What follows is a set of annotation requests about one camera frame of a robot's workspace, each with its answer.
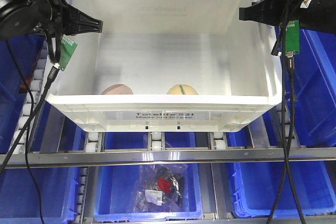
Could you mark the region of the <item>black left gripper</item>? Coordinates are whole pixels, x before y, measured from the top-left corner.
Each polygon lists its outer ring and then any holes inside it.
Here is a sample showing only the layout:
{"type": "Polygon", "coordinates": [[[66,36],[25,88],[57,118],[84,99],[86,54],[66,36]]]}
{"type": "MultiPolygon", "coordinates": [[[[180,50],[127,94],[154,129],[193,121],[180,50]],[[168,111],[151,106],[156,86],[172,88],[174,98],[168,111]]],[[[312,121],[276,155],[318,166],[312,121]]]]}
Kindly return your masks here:
{"type": "Polygon", "coordinates": [[[103,21],[69,5],[65,0],[39,0],[40,20],[34,33],[52,38],[85,33],[102,33],[103,21]]]}

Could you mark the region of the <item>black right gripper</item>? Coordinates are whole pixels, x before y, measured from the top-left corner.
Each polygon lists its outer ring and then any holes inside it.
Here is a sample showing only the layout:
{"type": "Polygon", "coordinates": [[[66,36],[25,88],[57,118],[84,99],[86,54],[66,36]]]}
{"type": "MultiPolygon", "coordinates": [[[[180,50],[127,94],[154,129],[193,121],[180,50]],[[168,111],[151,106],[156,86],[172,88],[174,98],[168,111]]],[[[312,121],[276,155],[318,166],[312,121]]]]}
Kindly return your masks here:
{"type": "Polygon", "coordinates": [[[239,8],[239,20],[280,27],[284,21],[300,20],[301,0],[260,0],[239,8]]]}

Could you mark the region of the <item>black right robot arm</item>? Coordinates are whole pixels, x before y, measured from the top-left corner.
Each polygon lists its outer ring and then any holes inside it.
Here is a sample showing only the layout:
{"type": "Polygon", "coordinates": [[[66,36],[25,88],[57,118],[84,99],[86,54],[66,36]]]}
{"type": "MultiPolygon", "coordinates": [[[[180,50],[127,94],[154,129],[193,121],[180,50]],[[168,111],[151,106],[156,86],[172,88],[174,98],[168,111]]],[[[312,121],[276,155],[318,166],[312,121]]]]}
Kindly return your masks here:
{"type": "Polygon", "coordinates": [[[302,29],[335,34],[335,0],[260,0],[239,8],[239,20],[279,26],[285,12],[302,29]]]}

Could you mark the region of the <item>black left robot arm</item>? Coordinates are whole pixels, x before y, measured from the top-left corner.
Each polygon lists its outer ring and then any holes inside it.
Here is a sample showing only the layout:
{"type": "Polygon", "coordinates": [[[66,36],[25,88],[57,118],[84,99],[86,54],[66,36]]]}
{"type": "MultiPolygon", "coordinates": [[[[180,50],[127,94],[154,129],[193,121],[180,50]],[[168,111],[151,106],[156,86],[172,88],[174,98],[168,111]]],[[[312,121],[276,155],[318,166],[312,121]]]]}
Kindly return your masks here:
{"type": "Polygon", "coordinates": [[[26,34],[101,33],[103,22],[71,6],[66,0],[1,0],[1,40],[26,34]]]}

